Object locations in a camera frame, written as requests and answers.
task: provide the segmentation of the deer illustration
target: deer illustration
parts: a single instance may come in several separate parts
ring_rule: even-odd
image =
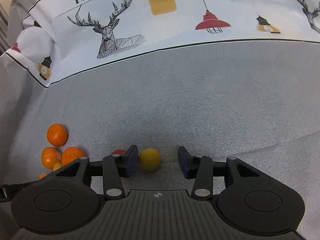
[[[319,6],[314,9],[313,12],[310,12],[308,9],[308,5],[306,4],[305,0],[297,0],[302,6],[302,11],[306,15],[308,22],[310,24],[310,27],[314,29],[316,32],[320,33],[320,28],[318,28],[314,22],[313,19],[318,16],[318,12],[320,12],[320,1],[319,1]]]
[[[100,33],[102,35],[101,46],[97,58],[104,58],[111,54],[115,54],[130,49],[132,47],[139,46],[140,44],[146,41],[145,37],[142,35],[116,39],[113,34],[113,29],[119,24],[120,21],[120,19],[118,19],[118,16],[122,14],[125,10],[127,10],[131,3],[132,0],[123,0],[120,10],[115,5],[115,3],[112,3],[115,11],[112,13],[111,16],[109,16],[110,21],[108,25],[105,26],[101,25],[98,20],[92,20],[90,12],[88,13],[87,22],[84,19],[81,20],[79,16],[81,5],[76,13],[76,21],[72,20],[69,16],[68,19],[73,24],[78,25],[80,27],[93,27],[92,30],[94,30],[94,32]]]

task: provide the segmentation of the red ball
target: red ball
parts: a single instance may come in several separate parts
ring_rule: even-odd
[[[127,151],[123,149],[117,149],[111,153],[112,156],[118,157],[120,155],[124,155]]]

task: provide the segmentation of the lemon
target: lemon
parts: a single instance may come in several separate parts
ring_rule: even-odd
[[[56,171],[57,169],[60,169],[61,167],[62,167],[61,162],[56,162],[56,163],[53,165],[53,171]]]
[[[148,148],[139,154],[138,165],[145,171],[155,171],[161,165],[161,154],[154,148]]]

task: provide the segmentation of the deer head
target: deer head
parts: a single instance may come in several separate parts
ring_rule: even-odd
[[[123,0],[123,3],[121,3],[121,8],[119,10],[119,8],[115,5],[115,3],[112,3],[113,7],[114,7],[114,12],[112,13],[110,17],[110,21],[108,23],[108,25],[101,25],[99,23],[99,21],[97,20],[92,20],[91,19],[91,15],[90,12],[88,13],[88,21],[86,22],[84,19],[81,20],[80,16],[79,16],[79,12],[81,9],[81,6],[79,7],[77,13],[76,13],[76,20],[72,20],[69,16],[68,19],[70,22],[72,22],[75,25],[78,25],[80,27],[85,27],[85,26],[90,26],[93,27],[93,30],[96,33],[100,33],[102,34],[102,38],[107,40],[107,39],[112,39],[113,38],[113,29],[118,25],[120,19],[117,19],[117,17],[122,14],[125,10],[127,10],[129,8],[129,6],[131,5],[132,0]]]
[[[314,24],[314,18],[318,16],[318,12],[320,12],[320,1],[319,2],[319,6],[317,8],[314,9],[313,12],[309,11],[308,5],[306,3],[305,0],[297,0],[302,6],[302,11],[303,13],[307,16],[308,22],[310,24],[310,27],[312,29],[314,29],[316,32],[320,33],[320,28],[318,28],[315,24]]]

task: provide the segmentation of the ribbed black plate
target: ribbed black plate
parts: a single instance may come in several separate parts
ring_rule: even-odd
[[[208,201],[190,198],[185,190],[132,190],[122,200],[107,201],[99,215],[78,230],[37,235],[21,229],[13,240],[298,240],[296,232],[253,236],[225,223]]]

